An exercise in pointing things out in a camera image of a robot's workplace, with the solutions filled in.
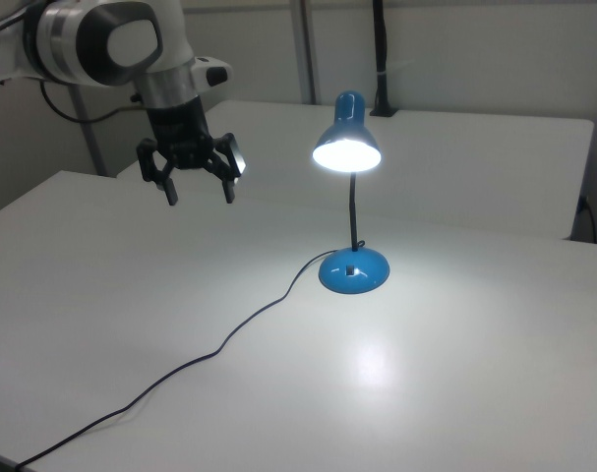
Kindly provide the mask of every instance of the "blue desk lamp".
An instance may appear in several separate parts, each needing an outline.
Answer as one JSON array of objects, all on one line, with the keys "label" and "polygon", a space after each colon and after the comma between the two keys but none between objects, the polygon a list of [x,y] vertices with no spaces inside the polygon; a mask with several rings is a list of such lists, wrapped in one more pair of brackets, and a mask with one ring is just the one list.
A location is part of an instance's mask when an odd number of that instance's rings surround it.
[{"label": "blue desk lamp", "polygon": [[364,126],[366,102],[356,91],[345,91],[335,102],[335,120],[322,135],[313,158],[322,167],[350,173],[351,247],[335,251],[320,266],[320,282],[337,293],[365,293],[382,285],[389,276],[388,261],[377,251],[357,242],[355,181],[357,174],[381,162],[375,138]]}]

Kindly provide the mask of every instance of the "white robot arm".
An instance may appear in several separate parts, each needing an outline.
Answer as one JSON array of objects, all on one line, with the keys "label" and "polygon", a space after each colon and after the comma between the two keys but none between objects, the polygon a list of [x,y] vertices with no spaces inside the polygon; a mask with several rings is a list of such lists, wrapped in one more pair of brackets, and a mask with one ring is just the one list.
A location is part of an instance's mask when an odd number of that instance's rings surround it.
[{"label": "white robot arm", "polygon": [[[137,147],[144,179],[175,205],[173,168],[204,168],[222,181],[226,200],[234,200],[243,157],[231,134],[210,136],[198,97],[227,82],[232,69],[194,56],[179,0],[24,4],[0,21],[0,83],[19,77],[94,87],[132,82],[155,135],[155,141],[143,140]],[[155,151],[167,160],[161,170],[153,161]]]}]

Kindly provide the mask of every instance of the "blue lamp base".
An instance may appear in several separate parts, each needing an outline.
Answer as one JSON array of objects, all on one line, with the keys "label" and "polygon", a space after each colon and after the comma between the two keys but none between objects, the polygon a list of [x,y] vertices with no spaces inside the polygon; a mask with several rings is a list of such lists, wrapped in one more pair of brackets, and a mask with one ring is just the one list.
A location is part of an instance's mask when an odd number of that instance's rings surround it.
[{"label": "blue lamp base", "polygon": [[333,292],[365,293],[388,280],[389,264],[372,249],[341,249],[323,260],[319,276],[322,285]]}]

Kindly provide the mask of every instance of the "power cord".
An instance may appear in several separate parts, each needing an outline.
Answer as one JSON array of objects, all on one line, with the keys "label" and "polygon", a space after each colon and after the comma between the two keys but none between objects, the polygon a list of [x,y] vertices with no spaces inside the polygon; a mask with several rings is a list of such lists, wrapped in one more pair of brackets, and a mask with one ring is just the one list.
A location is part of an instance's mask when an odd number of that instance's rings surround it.
[{"label": "power cord", "polygon": [[593,209],[589,203],[588,196],[580,195],[580,198],[577,201],[577,214],[581,214],[584,210],[589,213],[589,218],[591,220],[591,234],[593,235],[593,244],[597,244],[597,231],[595,229],[595,217],[593,216]]},{"label": "power cord", "polygon": [[123,111],[145,111],[145,108],[142,106],[122,106],[122,107],[112,110],[109,113],[106,113],[103,116],[99,116],[97,118],[92,118],[89,120],[81,120],[80,118],[75,118],[73,116],[67,115],[62,110],[60,110],[57,106],[55,106],[53,101],[51,101],[51,98],[49,97],[49,94],[46,91],[46,86],[44,84],[45,84],[44,81],[40,81],[40,93],[42,93],[42,97],[44,98],[44,101],[46,101],[46,104],[49,105],[49,108],[51,108],[56,114],[58,114],[65,120],[70,121],[72,123],[77,123],[79,125],[93,125],[95,123],[99,123],[101,121],[107,120],[108,118],[112,118],[117,113],[121,113]]},{"label": "power cord", "polygon": [[11,14],[9,17],[6,17],[3,20],[0,20],[0,31],[2,30],[6,30],[7,28],[9,28],[11,25],[15,25],[16,23],[20,22],[23,20],[23,18],[25,17],[25,11],[22,11],[22,9],[14,12],[13,14]]},{"label": "power cord", "polygon": [[291,290],[293,289],[294,285],[296,284],[296,282],[298,281],[298,279],[300,278],[300,276],[311,266],[312,263],[314,263],[315,261],[317,261],[319,258],[323,257],[323,256],[327,256],[331,253],[334,253],[335,251],[326,251],[325,253],[321,253],[318,254],[317,256],[315,256],[314,258],[310,259],[306,264],[304,264],[302,266],[302,268],[298,271],[298,273],[296,274],[296,276],[294,277],[294,279],[291,281],[291,283],[289,284],[289,288],[287,289],[287,291],[285,292],[285,294],[274,300],[271,303],[268,303],[267,305],[265,305],[264,307],[260,308],[257,312],[255,312],[254,314],[252,314],[250,317],[248,317],[245,321],[243,321],[242,323],[240,323],[237,327],[235,327],[230,334],[228,334],[226,336],[226,338],[223,340],[223,342],[219,345],[219,347],[214,350],[213,352],[205,355],[205,356],[201,356],[198,357],[197,359],[194,359],[193,361],[187,362],[186,364],[181,365],[180,367],[174,369],[173,371],[169,372],[168,374],[166,374],[165,376],[161,377],[159,380],[157,380],[156,382],[152,383],[148,388],[146,388],[146,390],[141,393],[139,396],[137,396],[134,400],[132,400],[128,405],[124,406],[123,408],[120,408],[116,411],[113,411],[112,413],[108,413],[105,416],[102,416],[101,418],[99,418],[98,420],[93,421],[92,423],[90,423],[89,425],[85,426],[84,428],[81,428],[79,431],[77,431],[76,433],[73,433],[71,436],[69,436],[68,438],[66,438],[65,440],[62,440],[61,442],[59,442],[56,445],[53,445],[52,447],[50,447],[49,449],[41,452],[40,454],[35,455],[34,457],[21,462],[20,464],[17,464],[14,467],[14,470],[16,472],[20,472],[20,470],[31,464],[32,462],[36,462],[38,459],[41,459],[42,457],[44,457],[45,455],[50,454],[51,452],[59,449],[60,447],[62,447],[63,445],[70,443],[72,440],[76,439],[77,437],[81,436],[83,433],[85,433],[86,431],[94,428],[95,426],[103,423],[106,420],[109,420],[112,417],[115,417],[117,415],[120,415],[122,413],[125,413],[126,411],[128,411],[129,409],[131,409],[134,405],[136,405],[139,401],[141,401],[141,399],[143,399],[143,397],[145,397],[148,393],[150,393],[153,389],[155,389],[157,386],[159,386],[160,384],[162,384],[163,382],[165,382],[167,379],[169,379],[170,377],[176,375],[178,372],[187,369],[188,367],[194,366],[196,364],[200,364],[201,362],[207,361],[208,359],[212,359],[213,357],[215,357],[217,354],[219,354],[224,346],[228,343],[228,341],[232,338],[232,336],[234,336],[242,327],[244,327],[245,325],[247,325],[250,321],[252,321],[254,318],[256,318],[258,315],[260,315],[261,313],[263,313],[264,311],[270,309],[271,307],[278,305],[280,302],[282,302],[285,298],[287,298],[287,296],[289,295],[289,292],[291,292]]}]

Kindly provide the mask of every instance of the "blue lamp shade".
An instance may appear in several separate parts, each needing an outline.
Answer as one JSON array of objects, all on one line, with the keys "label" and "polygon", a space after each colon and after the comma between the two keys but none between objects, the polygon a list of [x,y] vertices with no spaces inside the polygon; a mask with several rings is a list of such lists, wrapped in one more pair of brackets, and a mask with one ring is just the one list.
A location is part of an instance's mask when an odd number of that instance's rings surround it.
[{"label": "blue lamp shade", "polygon": [[335,101],[335,120],[313,152],[322,167],[339,172],[361,172],[381,162],[377,141],[364,126],[366,102],[356,91],[345,91]]}]

